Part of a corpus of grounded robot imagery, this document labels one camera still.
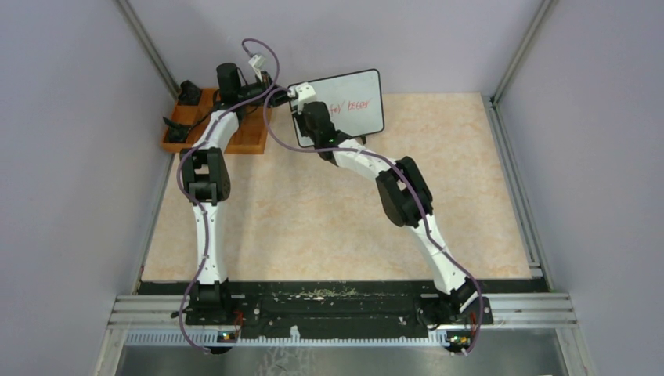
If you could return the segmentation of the white whiteboard with black frame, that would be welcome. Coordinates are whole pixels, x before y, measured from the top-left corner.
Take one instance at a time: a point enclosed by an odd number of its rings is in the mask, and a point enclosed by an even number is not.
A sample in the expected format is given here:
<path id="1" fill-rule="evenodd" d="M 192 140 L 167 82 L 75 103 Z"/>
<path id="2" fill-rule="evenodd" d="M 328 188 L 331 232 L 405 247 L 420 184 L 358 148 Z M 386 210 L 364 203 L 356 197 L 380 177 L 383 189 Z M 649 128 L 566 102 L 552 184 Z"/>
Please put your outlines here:
<path id="1" fill-rule="evenodd" d="M 316 100 L 324 102 L 335 128 L 353 136 L 384 130 L 381 75 L 376 68 L 308 81 Z"/>

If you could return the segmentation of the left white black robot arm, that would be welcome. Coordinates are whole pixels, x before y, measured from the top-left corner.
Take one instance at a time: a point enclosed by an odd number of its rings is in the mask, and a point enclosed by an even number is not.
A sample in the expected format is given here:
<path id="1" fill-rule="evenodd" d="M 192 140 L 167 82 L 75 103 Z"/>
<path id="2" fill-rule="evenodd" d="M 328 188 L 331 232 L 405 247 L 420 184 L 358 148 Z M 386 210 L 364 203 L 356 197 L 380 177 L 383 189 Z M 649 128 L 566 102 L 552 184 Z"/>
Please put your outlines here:
<path id="1" fill-rule="evenodd" d="M 189 311 L 202 312 L 216 324 L 233 318 L 235 304 L 223 262 L 223 214 L 231 182 L 224 159 L 229 141 L 240 128 L 249 106 L 257 106 L 275 87 L 275 79 L 261 68 L 256 82 L 242 84 L 237 65 L 217 67 L 219 100 L 200 138 L 180 153 L 178 187 L 193 207 L 197 230 L 197 271 L 186 290 Z"/>

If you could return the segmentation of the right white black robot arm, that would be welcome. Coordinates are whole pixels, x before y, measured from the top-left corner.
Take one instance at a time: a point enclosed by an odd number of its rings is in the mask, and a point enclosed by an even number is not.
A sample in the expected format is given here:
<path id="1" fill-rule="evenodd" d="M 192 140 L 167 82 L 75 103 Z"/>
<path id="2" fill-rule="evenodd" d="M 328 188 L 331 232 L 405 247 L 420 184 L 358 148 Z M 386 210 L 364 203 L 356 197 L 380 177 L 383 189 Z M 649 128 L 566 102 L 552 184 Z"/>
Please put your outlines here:
<path id="1" fill-rule="evenodd" d="M 392 160 L 367 149 L 335 127 L 323 102 L 298 105 L 294 118 L 322 159 L 374 181 L 388 219 L 418 240 L 438 294 L 438 301 L 426 309 L 434 321 L 460 323 L 474 315 L 481 322 L 485 302 L 479 283 L 451 255 L 436 222 L 431 191 L 414 159 Z"/>

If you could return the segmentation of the orange wooden compartment tray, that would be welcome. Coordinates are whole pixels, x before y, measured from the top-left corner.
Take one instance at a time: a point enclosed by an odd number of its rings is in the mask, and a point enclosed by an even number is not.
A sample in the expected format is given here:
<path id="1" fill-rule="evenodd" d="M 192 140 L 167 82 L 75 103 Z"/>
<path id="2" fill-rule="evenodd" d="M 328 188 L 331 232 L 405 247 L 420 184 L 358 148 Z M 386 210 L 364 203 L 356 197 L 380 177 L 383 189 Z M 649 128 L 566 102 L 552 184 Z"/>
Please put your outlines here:
<path id="1" fill-rule="evenodd" d="M 213 107 L 213 88 L 202 89 L 197 105 L 182 105 L 176 103 L 168 120 L 190 128 L 200 121 Z M 225 149 L 226 154 L 263 154 L 265 151 L 268 131 L 264 126 L 261 107 L 249 106 L 247 115 L 240 121 L 239 129 L 232 135 Z M 166 129 L 161 137 L 161 147 L 168 153 L 178 154 L 183 148 L 190 148 L 198 141 L 207 129 L 210 118 L 206 118 L 200 125 L 189 132 L 186 141 L 175 143 L 169 141 L 169 131 Z"/>

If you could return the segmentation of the rolled dark tie back left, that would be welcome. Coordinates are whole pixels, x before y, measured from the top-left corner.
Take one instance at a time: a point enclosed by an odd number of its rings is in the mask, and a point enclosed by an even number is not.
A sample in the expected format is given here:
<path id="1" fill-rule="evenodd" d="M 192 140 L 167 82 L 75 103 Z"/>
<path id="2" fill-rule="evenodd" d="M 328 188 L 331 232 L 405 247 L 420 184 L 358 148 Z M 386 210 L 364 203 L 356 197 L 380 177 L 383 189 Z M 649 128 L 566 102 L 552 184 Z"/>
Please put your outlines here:
<path id="1" fill-rule="evenodd" d="M 203 94 L 203 90 L 190 80 L 180 83 L 178 94 L 178 105 L 180 106 L 198 106 Z"/>

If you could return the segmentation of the rolled dark tie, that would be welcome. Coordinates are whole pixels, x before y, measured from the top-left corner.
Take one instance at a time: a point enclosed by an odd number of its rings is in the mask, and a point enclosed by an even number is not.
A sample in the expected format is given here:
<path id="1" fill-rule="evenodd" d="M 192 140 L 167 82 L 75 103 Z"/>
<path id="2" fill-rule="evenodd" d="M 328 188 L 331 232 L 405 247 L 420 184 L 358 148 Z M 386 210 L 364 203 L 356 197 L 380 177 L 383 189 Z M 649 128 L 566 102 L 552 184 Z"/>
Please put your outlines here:
<path id="1" fill-rule="evenodd" d="M 198 106 L 203 94 L 203 90 L 190 80 L 180 83 L 178 94 L 178 105 L 180 106 Z"/>
<path id="2" fill-rule="evenodd" d="M 181 123 L 175 122 L 167 117 L 162 117 L 164 124 L 167 126 L 166 131 L 166 141 L 168 143 L 185 143 L 189 132 L 191 130 L 190 125 L 183 125 Z"/>

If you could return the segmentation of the rolled dark tie front left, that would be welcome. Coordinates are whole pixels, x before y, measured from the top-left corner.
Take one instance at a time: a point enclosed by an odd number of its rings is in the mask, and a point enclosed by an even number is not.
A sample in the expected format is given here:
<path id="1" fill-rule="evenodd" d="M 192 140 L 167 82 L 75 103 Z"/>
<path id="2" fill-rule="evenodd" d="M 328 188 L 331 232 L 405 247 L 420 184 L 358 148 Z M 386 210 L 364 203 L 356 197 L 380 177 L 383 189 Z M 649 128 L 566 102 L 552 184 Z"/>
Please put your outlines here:
<path id="1" fill-rule="evenodd" d="M 190 125 L 183 125 L 181 123 L 175 122 L 167 117 L 162 117 L 164 124 L 167 126 L 166 131 L 166 141 L 168 143 L 185 143 L 189 132 L 191 130 Z"/>

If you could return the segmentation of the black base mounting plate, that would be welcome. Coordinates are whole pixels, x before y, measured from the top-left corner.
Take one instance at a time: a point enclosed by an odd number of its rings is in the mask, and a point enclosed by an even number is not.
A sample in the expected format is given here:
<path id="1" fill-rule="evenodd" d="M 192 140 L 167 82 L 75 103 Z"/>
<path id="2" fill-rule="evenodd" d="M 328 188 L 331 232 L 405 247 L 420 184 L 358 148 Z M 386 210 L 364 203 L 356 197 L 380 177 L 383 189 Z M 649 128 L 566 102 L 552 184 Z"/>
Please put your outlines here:
<path id="1" fill-rule="evenodd" d="M 457 313 L 429 280 L 230 282 L 189 296 L 186 324 L 236 324 L 242 339 L 425 338 L 480 318 L 478 303 Z"/>

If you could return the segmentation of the aluminium frame rail front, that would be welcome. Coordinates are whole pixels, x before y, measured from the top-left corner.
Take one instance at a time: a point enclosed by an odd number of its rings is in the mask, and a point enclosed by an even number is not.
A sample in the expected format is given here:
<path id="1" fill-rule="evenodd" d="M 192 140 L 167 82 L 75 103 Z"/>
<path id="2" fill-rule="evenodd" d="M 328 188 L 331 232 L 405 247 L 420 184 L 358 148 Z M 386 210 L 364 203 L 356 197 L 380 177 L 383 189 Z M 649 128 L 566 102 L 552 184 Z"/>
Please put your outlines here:
<path id="1" fill-rule="evenodd" d="M 567 294 L 487 294 L 487 310 L 493 318 L 490 328 L 535 329 L 577 328 L 579 326 L 572 302 Z M 304 295 L 270 295 L 266 298 L 249 298 L 237 295 L 233 298 L 236 309 L 244 319 L 256 321 L 268 319 L 275 322 L 285 318 L 321 317 L 378 318 L 394 317 L 397 321 L 419 313 L 417 303 L 432 299 L 432 294 L 408 298 L 405 294 L 370 297 L 359 295 L 330 297 Z M 173 317 L 180 305 L 178 295 L 121 295 L 116 298 L 107 322 L 109 328 L 167 328 L 177 326 Z"/>

